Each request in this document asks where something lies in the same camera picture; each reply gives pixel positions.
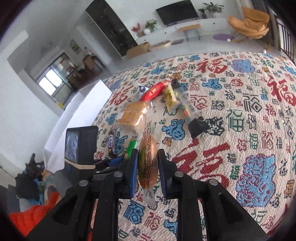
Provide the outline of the green snack bar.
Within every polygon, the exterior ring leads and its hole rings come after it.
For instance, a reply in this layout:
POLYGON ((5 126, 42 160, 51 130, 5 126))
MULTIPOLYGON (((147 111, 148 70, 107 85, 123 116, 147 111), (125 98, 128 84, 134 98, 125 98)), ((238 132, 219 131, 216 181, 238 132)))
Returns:
POLYGON ((138 140, 132 139, 128 145, 128 148, 126 149, 124 159, 128 160, 132 154, 133 149, 137 148, 138 140))

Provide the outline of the white blue triangular packet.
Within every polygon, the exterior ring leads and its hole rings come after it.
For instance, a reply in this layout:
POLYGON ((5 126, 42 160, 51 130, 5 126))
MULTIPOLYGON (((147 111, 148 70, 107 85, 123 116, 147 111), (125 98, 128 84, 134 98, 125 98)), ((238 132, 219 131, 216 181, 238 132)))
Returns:
POLYGON ((145 87, 145 86, 143 86, 141 84, 138 84, 138 87, 139 87, 138 96, 139 96, 139 98, 141 98, 149 90, 149 88, 145 87))

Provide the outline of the candy tube with black cap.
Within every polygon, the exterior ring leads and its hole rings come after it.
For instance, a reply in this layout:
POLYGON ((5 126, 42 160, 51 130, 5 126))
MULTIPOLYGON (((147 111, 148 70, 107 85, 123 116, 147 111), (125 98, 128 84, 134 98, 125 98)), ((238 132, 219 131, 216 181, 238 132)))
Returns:
POLYGON ((210 129, 209 124, 205 121, 196 106, 189 100, 185 90, 177 79, 173 79, 171 86, 174 90, 176 99, 180 102, 179 109, 188 125, 191 138, 195 139, 200 134, 210 129))

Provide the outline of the cardboard box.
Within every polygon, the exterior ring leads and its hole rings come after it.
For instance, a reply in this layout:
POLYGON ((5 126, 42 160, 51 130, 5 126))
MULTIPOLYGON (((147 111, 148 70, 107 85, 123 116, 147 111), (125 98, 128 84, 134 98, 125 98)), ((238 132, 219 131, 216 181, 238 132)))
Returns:
POLYGON ((134 57, 147 53, 150 47, 151 47, 151 44, 149 42, 144 42, 140 45, 137 45, 129 49, 126 53, 126 56, 128 59, 132 59, 134 57))

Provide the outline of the white tv cabinet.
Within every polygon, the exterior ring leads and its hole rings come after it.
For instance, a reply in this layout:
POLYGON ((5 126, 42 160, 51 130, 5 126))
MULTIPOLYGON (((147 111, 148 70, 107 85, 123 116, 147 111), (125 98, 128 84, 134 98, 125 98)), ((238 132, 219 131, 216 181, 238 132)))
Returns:
POLYGON ((135 39, 138 45, 149 42, 151 45, 164 41, 190 38, 201 39, 202 36, 229 34, 230 26, 226 18, 208 18, 164 27, 135 39))

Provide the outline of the bagged bread loaf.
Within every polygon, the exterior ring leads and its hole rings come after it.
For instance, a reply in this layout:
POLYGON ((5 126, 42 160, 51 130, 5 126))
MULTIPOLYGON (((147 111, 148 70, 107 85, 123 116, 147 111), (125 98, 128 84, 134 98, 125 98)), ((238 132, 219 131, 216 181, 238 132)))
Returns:
POLYGON ((150 109, 152 109, 150 101, 128 102, 118 112, 115 123, 121 128, 141 133, 144 131, 146 117, 150 109))

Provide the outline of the white storage box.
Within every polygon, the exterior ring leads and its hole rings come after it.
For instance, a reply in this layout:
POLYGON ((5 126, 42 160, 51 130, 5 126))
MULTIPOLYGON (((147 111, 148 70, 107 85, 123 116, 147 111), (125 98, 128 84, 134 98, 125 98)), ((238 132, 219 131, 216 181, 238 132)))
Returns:
POLYGON ((45 144, 44 162, 47 171, 55 173, 64 168, 67 129, 92 125, 111 94, 111 90, 99 80, 83 87, 73 97, 45 144))

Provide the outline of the green potted plant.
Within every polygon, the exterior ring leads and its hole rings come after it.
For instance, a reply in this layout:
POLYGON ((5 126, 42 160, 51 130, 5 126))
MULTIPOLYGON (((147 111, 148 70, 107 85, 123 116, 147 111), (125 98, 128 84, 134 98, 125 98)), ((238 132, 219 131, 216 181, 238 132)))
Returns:
POLYGON ((213 15, 215 18, 221 17, 221 13, 223 12, 225 6, 221 4, 213 4, 212 2, 208 3, 203 3, 205 6, 205 9, 213 15))

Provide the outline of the orange lounge chair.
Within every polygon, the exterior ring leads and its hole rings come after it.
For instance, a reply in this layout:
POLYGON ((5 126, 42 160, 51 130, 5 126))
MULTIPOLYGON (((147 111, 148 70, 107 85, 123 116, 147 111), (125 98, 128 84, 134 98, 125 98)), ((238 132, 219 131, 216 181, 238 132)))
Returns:
POLYGON ((229 16, 229 25, 241 35, 251 39, 261 39, 269 31, 268 23, 270 15, 266 12, 242 7, 244 19, 240 20, 234 16, 229 16))

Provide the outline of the black flat television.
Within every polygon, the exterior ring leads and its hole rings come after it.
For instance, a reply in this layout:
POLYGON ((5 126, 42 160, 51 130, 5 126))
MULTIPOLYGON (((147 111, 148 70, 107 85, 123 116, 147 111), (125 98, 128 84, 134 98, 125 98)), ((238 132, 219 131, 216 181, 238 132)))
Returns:
POLYGON ((179 1, 156 9, 164 25, 180 21, 197 19, 199 16, 191 1, 179 1))

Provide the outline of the red snack packet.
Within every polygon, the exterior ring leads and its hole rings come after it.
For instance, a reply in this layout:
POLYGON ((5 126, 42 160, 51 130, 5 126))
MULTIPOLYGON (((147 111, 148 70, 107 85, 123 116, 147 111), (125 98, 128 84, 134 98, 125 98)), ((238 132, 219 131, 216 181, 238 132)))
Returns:
POLYGON ((161 92, 165 89, 165 87, 170 84, 170 81, 161 81, 155 85, 153 85, 141 98, 140 101, 150 101, 156 98, 161 94, 161 92))

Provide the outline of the dark wooden chair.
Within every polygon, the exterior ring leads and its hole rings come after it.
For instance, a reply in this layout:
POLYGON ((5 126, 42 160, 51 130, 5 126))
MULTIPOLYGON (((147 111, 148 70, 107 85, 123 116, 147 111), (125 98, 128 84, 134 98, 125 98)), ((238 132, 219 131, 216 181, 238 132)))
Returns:
POLYGON ((287 55, 287 57, 295 64, 295 40, 278 16, 275 16, 275 20, 279 35, 280 50, 284 52, 285 55, 287 55))

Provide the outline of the small wooden bench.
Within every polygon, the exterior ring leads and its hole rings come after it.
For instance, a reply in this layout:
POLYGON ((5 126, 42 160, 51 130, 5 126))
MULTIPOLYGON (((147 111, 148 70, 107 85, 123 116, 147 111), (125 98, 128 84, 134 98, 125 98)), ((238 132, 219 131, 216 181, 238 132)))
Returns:
POLYGON ((181 27, 179 29, 177 29, 178 32, 183 32, 186 41, 189 41, 189 35, 188 32, 189 31, 194 31, 194 33, 196 34, 198 40, 201 40, 201 35, 199 33, 199 28, 201 28, 200 24, 194 24, 194 25, 190 25, 190 26, 185 26, 185 27, 181 27))

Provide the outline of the patterned woven table cloth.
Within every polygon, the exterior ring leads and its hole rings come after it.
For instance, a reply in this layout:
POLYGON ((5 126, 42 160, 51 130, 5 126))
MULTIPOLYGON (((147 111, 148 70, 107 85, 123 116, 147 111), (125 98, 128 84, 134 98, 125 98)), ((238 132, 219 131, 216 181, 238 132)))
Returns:
POLYGON ((95 158, 121 108, 139 92, 176 79, 210 125, 192 139, 179 110, 154 100, 155 140, 182 172, 217 179, 272 234, 295 198, 295 65, 284 57, 214 52, 145 63, 104 80, 112 95, 98 114, 95 158))

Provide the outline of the round brown pastry packet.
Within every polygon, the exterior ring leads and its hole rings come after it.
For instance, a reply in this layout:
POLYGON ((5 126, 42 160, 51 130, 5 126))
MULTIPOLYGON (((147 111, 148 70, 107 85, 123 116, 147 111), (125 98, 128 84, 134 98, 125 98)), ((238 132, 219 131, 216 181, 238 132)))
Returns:
POLYGON ((153 187, 158 180, 158 147, 151 133, 143 135, 139 146, 138 174, 139 183, 144 190, 144 201, 147 205, 155 206, 153 187))

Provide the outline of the yellow green snack packet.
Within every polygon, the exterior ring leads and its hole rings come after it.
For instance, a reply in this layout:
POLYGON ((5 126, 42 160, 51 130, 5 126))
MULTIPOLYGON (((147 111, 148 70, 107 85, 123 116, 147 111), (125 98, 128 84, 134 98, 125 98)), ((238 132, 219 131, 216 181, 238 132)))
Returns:
POLYGON ((177 100, 171 84, 168 84, 162 93, 165 98, 166 109, 168 113, 172 113, 180 105, 180 102, 177 100))

